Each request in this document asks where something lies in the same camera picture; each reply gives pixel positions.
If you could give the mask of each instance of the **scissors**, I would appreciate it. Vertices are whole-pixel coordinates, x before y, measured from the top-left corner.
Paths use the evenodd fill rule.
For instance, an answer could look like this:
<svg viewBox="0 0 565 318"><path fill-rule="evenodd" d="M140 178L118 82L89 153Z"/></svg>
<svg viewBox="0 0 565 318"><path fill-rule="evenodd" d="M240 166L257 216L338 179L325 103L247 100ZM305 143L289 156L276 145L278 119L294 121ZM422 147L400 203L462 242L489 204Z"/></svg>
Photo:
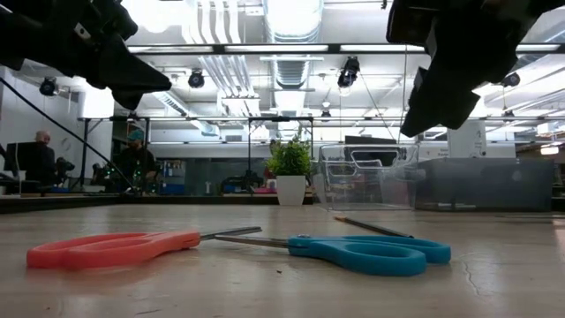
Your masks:
<svg viewBox="0 0 565 318"><path fill-rule="evenodd" d="M331 261L345 269L368 275L414 276L426 271L427 263L447 264L451 248L417 238L388 236L311 237L288 239L218 235L216 239L259 246L288 248L294 256Z"/></svg>
<svg viewBox="0 0 565 318"><path fill-rule="evenodd" d="M133 265L160 254L191 248L219 234L249 234L259 226L214 231L114 233L47 243L27 251L27 266L37 269L93 269Z"/></svg>

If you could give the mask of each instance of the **potted plant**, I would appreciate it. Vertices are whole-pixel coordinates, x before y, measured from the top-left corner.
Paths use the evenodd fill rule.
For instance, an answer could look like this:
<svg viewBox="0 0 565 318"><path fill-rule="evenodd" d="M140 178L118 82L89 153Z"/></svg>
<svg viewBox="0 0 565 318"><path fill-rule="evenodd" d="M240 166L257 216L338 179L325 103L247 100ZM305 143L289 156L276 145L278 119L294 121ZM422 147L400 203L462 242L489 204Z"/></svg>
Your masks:
<svg viewBox="0 0 565 318"><path fill-rule="evenodd" d="M310 172L310 146L294 137L288 144L278 140L272 146L273 157L267 168L276 175L276 196L283 206L300 206L306 191L306 175Z"/></svg>

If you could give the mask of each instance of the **pink handle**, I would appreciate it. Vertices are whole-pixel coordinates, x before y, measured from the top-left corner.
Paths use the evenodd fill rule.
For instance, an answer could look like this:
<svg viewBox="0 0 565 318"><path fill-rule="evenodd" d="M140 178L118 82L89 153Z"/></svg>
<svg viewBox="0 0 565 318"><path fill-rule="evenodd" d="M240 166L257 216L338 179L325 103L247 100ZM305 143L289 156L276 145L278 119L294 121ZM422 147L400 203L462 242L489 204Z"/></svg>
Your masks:
<svg viewBox="0 0 565 318"><path fill-rule="evenodd" d="M197 246L196 231L118 233L44 244L27 251L27 266L41 269L91 269L132 265Z"/></svg>

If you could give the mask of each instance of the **green plant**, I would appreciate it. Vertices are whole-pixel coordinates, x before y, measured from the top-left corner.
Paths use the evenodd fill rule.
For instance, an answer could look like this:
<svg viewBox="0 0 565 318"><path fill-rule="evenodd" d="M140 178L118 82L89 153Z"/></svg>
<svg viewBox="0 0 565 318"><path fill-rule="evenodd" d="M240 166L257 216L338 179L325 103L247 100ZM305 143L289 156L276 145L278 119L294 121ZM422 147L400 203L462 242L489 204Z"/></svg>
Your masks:
<svg viewBox="0 0 565 318"><path fill-rule="evenodd" d="M267 160L267 168L276 176L306 176L310 173L310 145L298 137L282 144L273 145L273 157Z"/></svg>

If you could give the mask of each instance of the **desk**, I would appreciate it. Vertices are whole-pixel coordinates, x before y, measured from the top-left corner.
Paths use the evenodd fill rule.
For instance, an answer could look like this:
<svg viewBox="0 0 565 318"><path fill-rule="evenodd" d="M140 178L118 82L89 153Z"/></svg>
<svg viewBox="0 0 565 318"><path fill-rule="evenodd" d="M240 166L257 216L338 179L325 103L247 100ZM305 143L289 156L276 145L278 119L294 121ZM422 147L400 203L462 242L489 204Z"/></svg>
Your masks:
<svg viewBox="0 0 565 318"><path fill-rule="evenodd" d="M562 317L565 222L494 214L352 212L453 247L449 266L410 278L365 276L281 249L207 241L136 268L26 270L47 241L112 231L262 226L284 238L366 234L316 207L117 205L0 216L5 317Z"/></svg>

